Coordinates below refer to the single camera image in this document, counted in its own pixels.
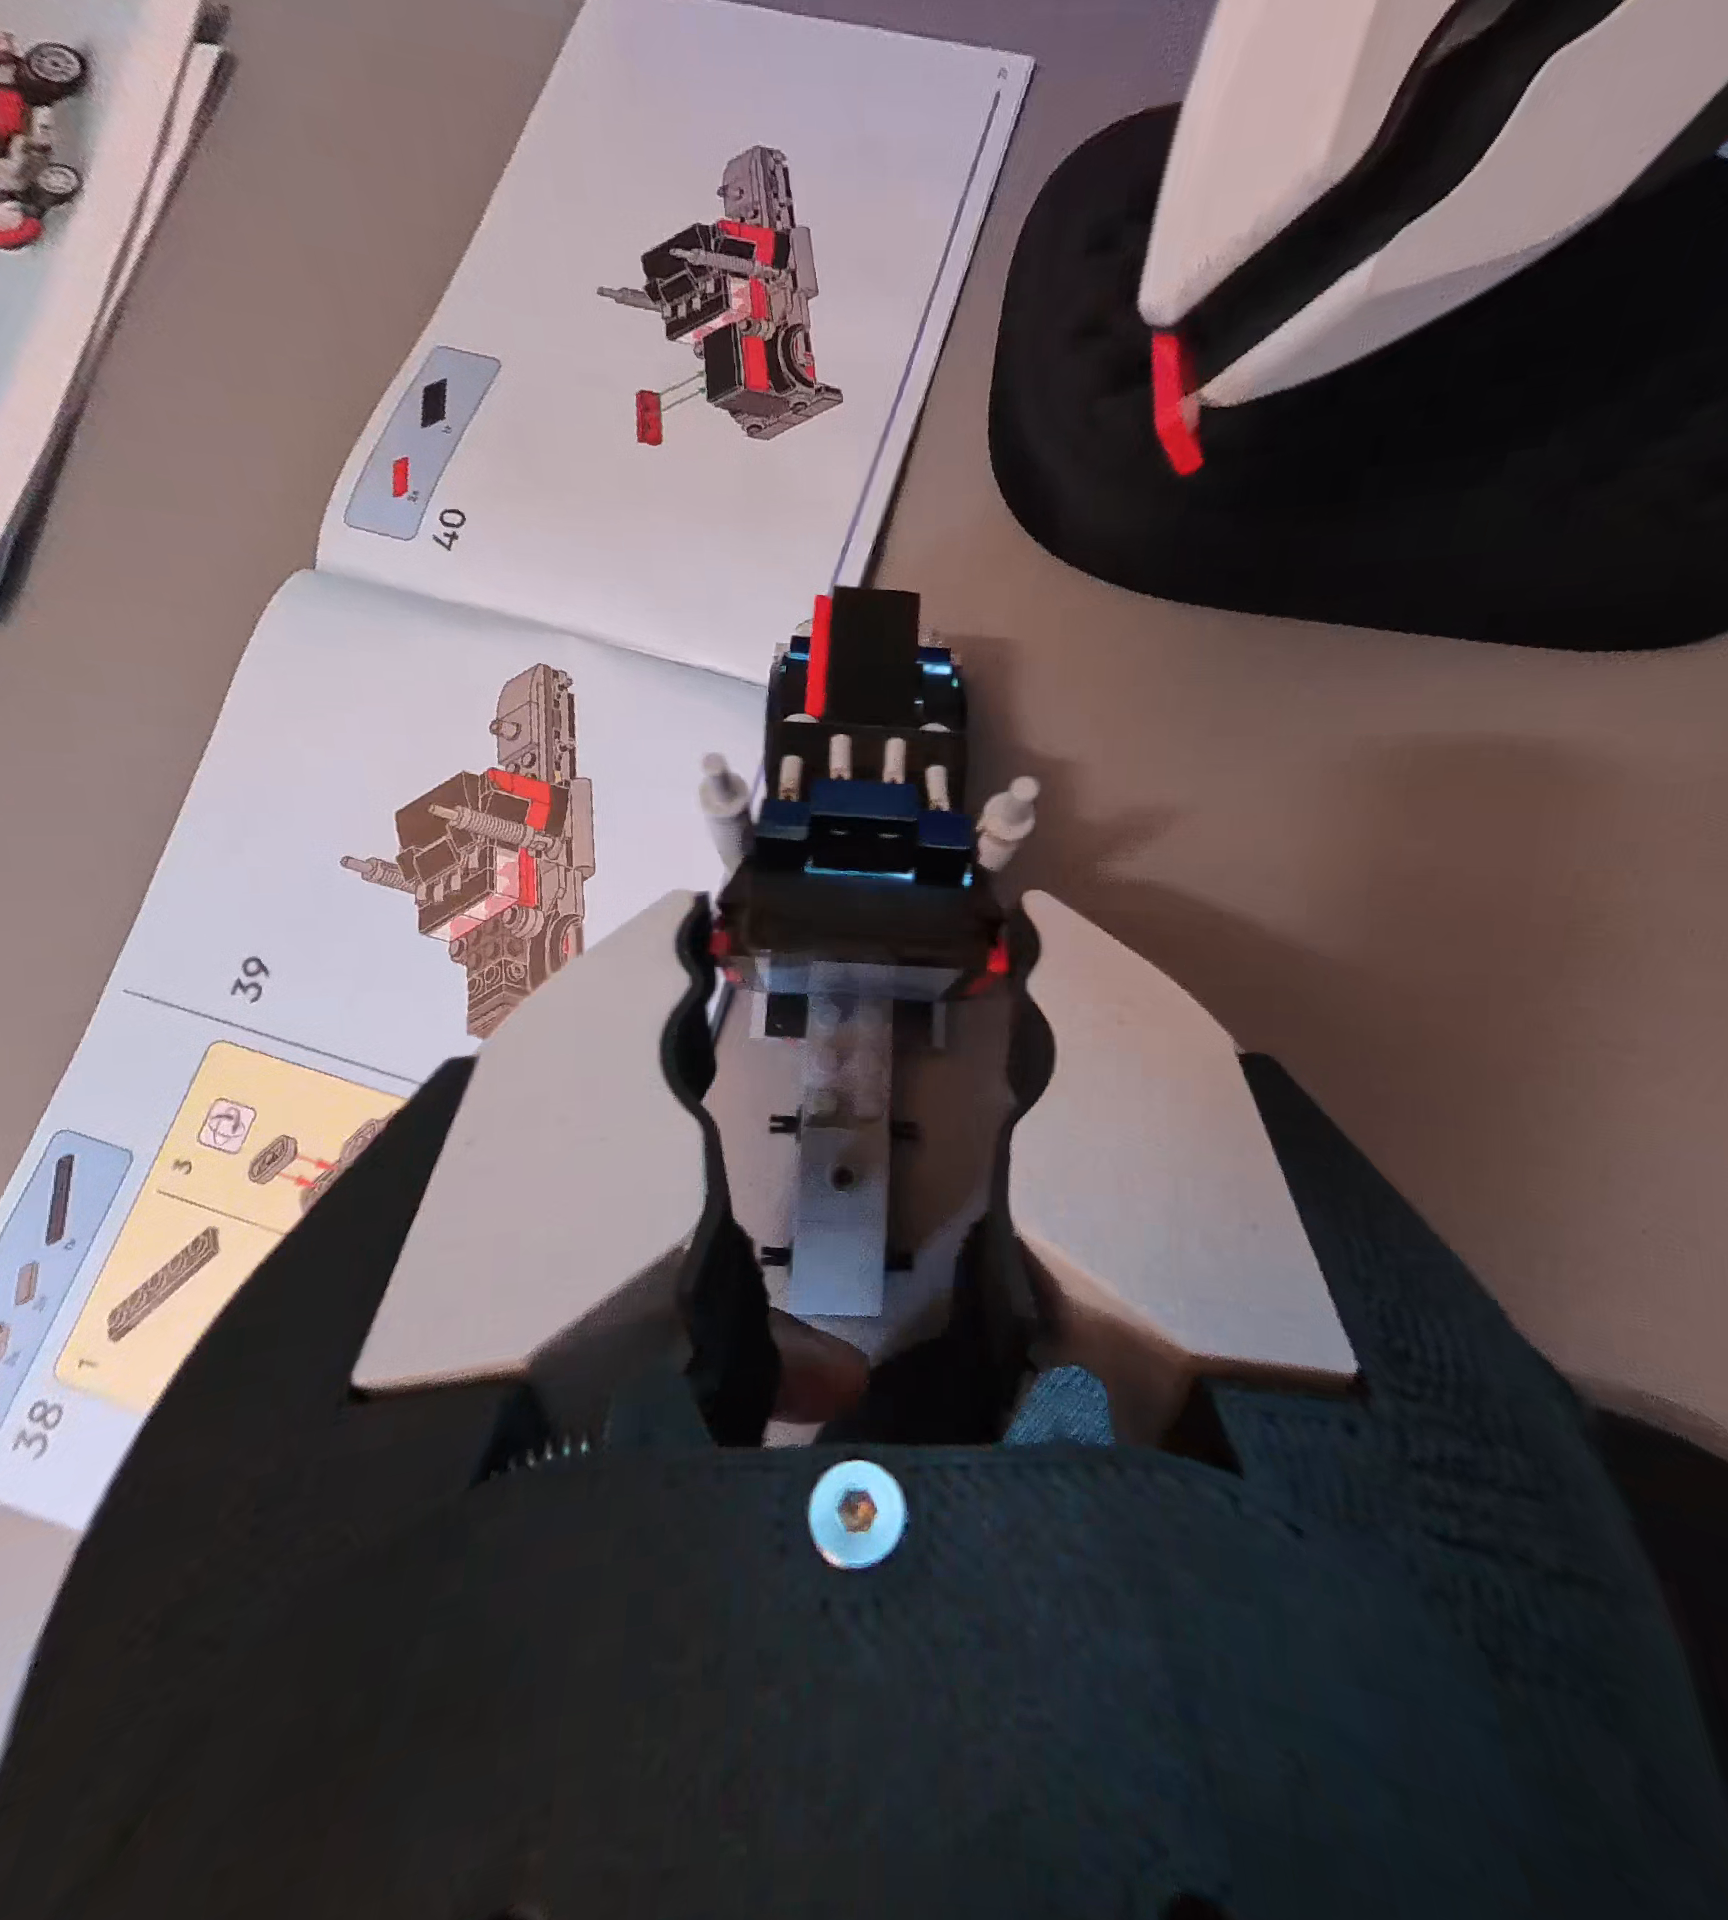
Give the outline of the closed instruction booklets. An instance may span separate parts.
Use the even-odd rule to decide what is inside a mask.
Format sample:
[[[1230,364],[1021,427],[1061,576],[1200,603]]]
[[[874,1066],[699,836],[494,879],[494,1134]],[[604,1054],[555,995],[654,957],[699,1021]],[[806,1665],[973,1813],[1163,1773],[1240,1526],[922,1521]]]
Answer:
[[[230,74],[230,9],[0,0],[0,585]]]

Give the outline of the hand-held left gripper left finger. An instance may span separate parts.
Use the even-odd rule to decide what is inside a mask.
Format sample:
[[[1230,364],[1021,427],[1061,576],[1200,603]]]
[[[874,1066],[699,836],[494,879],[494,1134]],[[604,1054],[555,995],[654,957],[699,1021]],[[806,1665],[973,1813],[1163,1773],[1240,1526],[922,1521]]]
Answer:
[[[483,1395],[522,1449],[759,1443],[778,1327],[708,1115],[716,988],[716,906],[664,893],[472,1054],[356,1359],[370,1408]]]

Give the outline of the black red lego truck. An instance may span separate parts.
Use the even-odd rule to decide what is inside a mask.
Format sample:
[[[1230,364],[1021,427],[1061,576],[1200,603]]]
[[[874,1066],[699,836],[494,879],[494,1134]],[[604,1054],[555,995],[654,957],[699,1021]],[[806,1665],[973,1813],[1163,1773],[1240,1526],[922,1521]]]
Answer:
[[[797,1146],[780,1304],[874,1318],[894,1270],[900,1015],[948,1011],[1009,975],[993,873],[1032,831],[1032,773],[968,809],[968,677],[922,636],[916,591],[830,585],[778,647],[759,785],[708,762],[699,809],[730,858],[708,952],[754,1025],[797,1049],[797,1101],[768,1115]]]

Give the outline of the open instruction booklet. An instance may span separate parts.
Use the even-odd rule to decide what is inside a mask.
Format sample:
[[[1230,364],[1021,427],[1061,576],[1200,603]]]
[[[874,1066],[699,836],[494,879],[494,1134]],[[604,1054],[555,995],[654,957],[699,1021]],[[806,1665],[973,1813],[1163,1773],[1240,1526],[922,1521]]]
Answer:
[[[575,9],[489,208],[259,611],[0,1190],[0,1502],[136,1420],[382,1125],[664,893],[699,754],[866,585],[1032,63]]]

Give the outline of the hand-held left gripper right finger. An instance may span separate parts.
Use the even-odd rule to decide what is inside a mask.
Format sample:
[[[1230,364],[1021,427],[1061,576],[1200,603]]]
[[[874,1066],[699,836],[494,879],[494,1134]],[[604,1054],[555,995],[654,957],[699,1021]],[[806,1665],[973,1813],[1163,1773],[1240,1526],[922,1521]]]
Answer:
[[[1230,1025],[1057,893],[1021,917],[1057,1049],[1009,1134],[1039,1359],[1099,1382],[1118,1443],[1163,1443],[1200,1382],[1349,1395],[1361,1359]]]

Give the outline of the person's left hand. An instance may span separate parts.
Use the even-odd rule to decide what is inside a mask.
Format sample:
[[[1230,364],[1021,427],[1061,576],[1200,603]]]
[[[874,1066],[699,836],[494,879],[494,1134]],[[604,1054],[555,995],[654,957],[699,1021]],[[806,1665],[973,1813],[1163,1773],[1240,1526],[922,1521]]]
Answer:
[[[778,1304],[768,1341],[778,1341],[778,1404],[768,1404],[778,1420],[822,1433],[866,1404],[867,1352],[853,1351],[846,1334],[822,1334]]]

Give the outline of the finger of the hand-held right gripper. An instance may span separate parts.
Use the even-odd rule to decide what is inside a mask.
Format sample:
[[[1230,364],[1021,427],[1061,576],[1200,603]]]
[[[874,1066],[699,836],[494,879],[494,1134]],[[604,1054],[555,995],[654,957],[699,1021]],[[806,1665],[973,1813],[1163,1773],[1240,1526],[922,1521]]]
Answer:
[[[1721,86],[1728,86],[1721,0],[1686,0],[1686,9],[1642,0],[1599,22],[1566,63],[1534,74],[1534,98],[1523,98],[1523,111],[1494,144],[1506,238],[1553,238],[1553,220],[1578,220],[1572,234],[1586,234],[1675,153],[1675,135],[1699,125],[1699,111],[1721,104]],[[1396,318],[1396,299],[1356,305],[1356,318],[1361,343],[1349,335],[1200,343],[1200,401],[1242,410],[1396,350],[1374,343],[1374,318]]]
[[[1620,9],[1286,0],[1218,9],[1200,51],[1133,315],[1200,343],[1374,343],[1488,291],[1553,238],[1506,238],[1494,144],[1534,74]]]

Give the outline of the small red lego piece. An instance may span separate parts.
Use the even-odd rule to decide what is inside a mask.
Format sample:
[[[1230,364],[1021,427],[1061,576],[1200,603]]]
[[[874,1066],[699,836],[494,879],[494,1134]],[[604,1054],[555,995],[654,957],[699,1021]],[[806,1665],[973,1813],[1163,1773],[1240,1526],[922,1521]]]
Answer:
[[[1146,335],[1146,423],[1158,450],[1174,477],[1206,467],[1206,401],[1200,401],[1200,364],[1174,327]]]

